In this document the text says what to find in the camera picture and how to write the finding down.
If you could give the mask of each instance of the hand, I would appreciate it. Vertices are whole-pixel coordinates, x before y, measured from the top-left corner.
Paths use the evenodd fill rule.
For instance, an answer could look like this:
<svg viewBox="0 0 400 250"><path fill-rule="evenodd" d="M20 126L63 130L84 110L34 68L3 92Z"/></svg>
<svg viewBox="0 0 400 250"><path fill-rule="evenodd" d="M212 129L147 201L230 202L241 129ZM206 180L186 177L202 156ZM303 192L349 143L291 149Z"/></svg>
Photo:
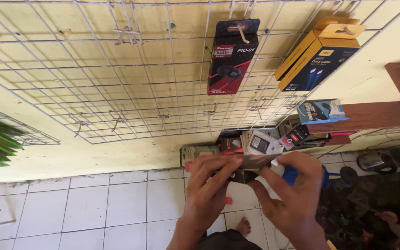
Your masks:
<svg viewBox="0 0 400 250"><path fill-rule="evenodd" d="M381 218L381 220L387 222L388 225L397 224L397 221L399 220L397 218L397 215L395 213L393 213L393 212L390 212L390 211L379 212L379 213L375 213L374 215L376 215L379 218Z"/></svg>
<svg viewBox="0 0 400 250"><path fill-rule="evenodd" d="M192 162L184 213L177 221L168 250L192 248L214 223L225 207L227 179L241 163L242 159L234 156L201 156Z"/></svg>
<svg viewBox="0 0 400 250"><path fill-rule="evenodd" d="M294 186L290 186L270 168L261 170L260 175L282 200L271 199L259 181L249 183L259 199L263 214L297 250L329 249L324 230L315 219L323 178L322 163L300 152L279 156L277 162L292 165L299 175Z"/></svg>

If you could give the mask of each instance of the white tiled floor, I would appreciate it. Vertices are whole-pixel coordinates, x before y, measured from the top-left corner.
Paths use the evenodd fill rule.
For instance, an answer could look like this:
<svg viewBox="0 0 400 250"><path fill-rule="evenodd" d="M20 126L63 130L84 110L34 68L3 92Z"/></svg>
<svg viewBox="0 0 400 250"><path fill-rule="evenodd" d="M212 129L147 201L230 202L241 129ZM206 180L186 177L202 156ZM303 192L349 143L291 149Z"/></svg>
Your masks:
<svg viewBox="0 0 400 250"><path fill-rule="evenodd" d="M359 175L371 174L357 167L356 157L320 160L331 173L350 166ZM0 250L164 250L183 213L189 176L171 169L0 184L0 222L16 220L0 226ZM269 194L278 198L271 188ZM249 186L231 183L227 196L233 203L208 234L234 228L246 216L248 239L263 250L291 247L264 217Z"/></svg>

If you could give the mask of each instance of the bare foot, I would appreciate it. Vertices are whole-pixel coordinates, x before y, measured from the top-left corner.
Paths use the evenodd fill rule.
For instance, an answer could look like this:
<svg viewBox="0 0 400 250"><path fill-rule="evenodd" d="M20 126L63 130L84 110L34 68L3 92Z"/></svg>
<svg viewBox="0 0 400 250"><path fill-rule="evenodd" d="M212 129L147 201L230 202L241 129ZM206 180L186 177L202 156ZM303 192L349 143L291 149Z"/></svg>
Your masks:
<svg viewBox="0 0 400 250"><path fill-rule="evenodd" d="M237 225L236 230L239 231L245 238L251 233L251 226L249 225L249 221L246 219L246 217L242 218L240 223Z"/></svg>

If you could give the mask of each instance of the wire grid panel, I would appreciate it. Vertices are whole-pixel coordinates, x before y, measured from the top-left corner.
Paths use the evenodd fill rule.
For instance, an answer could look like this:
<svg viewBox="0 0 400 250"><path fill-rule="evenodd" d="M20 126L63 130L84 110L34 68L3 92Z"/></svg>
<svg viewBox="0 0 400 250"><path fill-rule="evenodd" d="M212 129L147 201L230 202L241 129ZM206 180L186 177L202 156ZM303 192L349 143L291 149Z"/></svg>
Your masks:
<svg viewBox="0 0 400 250"><path fill-rule="evenodd" d="M380 130L370 132L368 134L364 134L364 136L388 135L388 134L399 134L399 133L400 133L400 127L399 128L380 129Z"/></svg>
<svg viewBox="0 0 400 250"><path fill-rule="evenodd" d="M59 145L59 140L36 130L29 125L26 125L18 120L15 120L0 112L0 122L5 123L11 127L24 131L23 136L12 137L14 140L21 143L23 146L29 145Z"/></svg>
<svg viewBox="0 0 400 250"><path fill-rule="evenodd" d="M317 88L281 92L275 69L328 14L359 18L365 45L400 0L3 0L0 86L92 144L277 127ZM259 47L239 92L208 96L215 25L247 18Z"/></svg>

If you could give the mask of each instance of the black pants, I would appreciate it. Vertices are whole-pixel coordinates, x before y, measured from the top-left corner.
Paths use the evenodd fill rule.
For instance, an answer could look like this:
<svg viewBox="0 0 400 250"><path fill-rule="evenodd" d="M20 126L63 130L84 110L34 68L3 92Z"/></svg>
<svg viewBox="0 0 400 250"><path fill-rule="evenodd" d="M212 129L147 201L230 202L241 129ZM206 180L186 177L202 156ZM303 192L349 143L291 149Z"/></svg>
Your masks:
<svg viewBox="0 0 400 250"><path fill-rule="evenodd" d="M239 231L229 229L215 232L202 238L197 243L197 250L262 250L258 245L248 241Z"/></svg>

